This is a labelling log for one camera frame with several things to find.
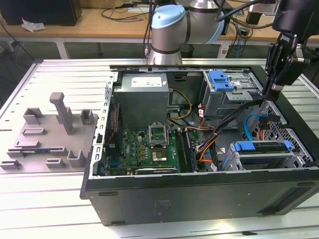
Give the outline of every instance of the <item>electronic component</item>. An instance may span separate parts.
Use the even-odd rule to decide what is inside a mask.
[[[123,74],[119,82],[114,96],[121,104],[124,130],[147,130],[154,122],[165,124],[169,95],[166,74]]]
[[[167,161],[167,148],[155,147],[155,148],[152,148],[151,151],[152,151],[153,162]]]
[[[206,90],[203,104],[206,117],[223,118],[240,105],[259,97],[258,88],[248,73],[209,71],[204,74]]]
[[[181,172],[195,172],[197,170],[197,163],[188,131],[175,130],[175,139]]]
[[[160,145],[167,146],[167,134],[165,124],[152,124],[149,125],[150,146],[154,147]]]
[[[226,158],[222,163],[223,171],[256,170],[299,167],[305,162],[292,152],[293,145],[285,140],[276,141],[240,141],[230,144]]]
[[[122,148],[123,122],[120,104],[110,106],[105,130],[105,155],[119,157]]]

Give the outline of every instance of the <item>black box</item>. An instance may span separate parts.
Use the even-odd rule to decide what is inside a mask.
[[[23,18],[44,25],[74,26],[82,13],[80,0],[1,0],[0,10],[8,25],[20,25]]]

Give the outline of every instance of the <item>white paper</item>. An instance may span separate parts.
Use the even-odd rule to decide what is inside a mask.
[[[161,77],[133,77],[132,87],[161,87]]]
[[[22,27],[27,29],[28,31],[34,32],[34,31],[40,31],[40,30],[45,30],[46,28],[44,27],[43,23],[33,23],[33,22],[28,22],[22,18]]]

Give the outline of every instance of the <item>metal work surface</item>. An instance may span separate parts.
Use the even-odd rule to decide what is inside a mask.
[[[265,61],[212,59],[187,60],[184,63],[247,66],[264,65]],[[42,64],[33,64],[0,110],[0,158],[8,158],[6,150],[12,146],[24,124],[22,115],[26,108],[37,107],[41,108],[43,114],[56,114],[50,102],[41,100],[52,91],[63,92],[65,106],[74,113],[92,109],[94,114],[99,114],[103,105],[101,102],[105,100],[105,83],[108,80],[105,76],[110,64],[137,65],[143,64],[143,61],[46,60]],[[46,76],[46,84],[34,82],[34,76],[37,75]],[[302,88],[302,92],[297,92],[298,88]],[[301,76],[293,86],[285,88],[284,94],[318,136],[318,93],[311,88],[310,83]],[[90,201],[80,200],[82,179],[83,173],[0,175],[0,237],[34,239],[45,235],[55,238],[67,233],[75,238],[103,235],[108,239],[238,238],[245,237],[243,232],[257,234],[249,236],[250,239],[319,237],[318,194],[285,216],[107,228],[102,226]]]

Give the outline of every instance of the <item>wire bundle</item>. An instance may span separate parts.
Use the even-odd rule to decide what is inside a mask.
[[[237,117],[248,107],[251,106],[255,106],[255,105],[260,105],[263,102],[263,99],[258,99],[258,100],[254,100],[251,102],[247,102],[243,105],[241,105],[240,107],[238,107],[237,109],[235,109],[233,112],[231,112],[230,114],[228,114],[227,116],[225,116],[221,122],[215,127],[213,133],[212,133],[212,137],[210,139],[208,139],[206,142],[204,142],[203,144],[201,144],[198,147],[198,150],[201,152],[202,154],[200,156],[199,162],[203,162],[203,158],[205,155],[205,152],[212,146],[214,145],[214,142],[218,139],[218,135],[219,133],[223,130],[224,127],[226,127],[230,122],[232,122],[233,120],[237,119]]]
[[[231,44],[231,47],[228,49],[226,57],[229,55],[230,52],[232,52],[232,53],[236,53],[236,57],[238,58],[238,57],[241,57],[241,55],[243,54],[244,50],[246,49],[246,47],[247,47],[246,43],[249,40],[249,38],[251,38],[252,35],[254,34],[254,30],[251,28],[250,29],[250,34],[249,35],[244,35],[242,33],[242,31],[240,30],[240,28],[238,27],[237,23],[235,23],[234,21],[231,21],[230,23],[235,26],[236,36],[235,36],[234,41]],[[234,52],[232,50],[234,48],[234,45],[235,45],[236,41],[237,41],[237,51]]]

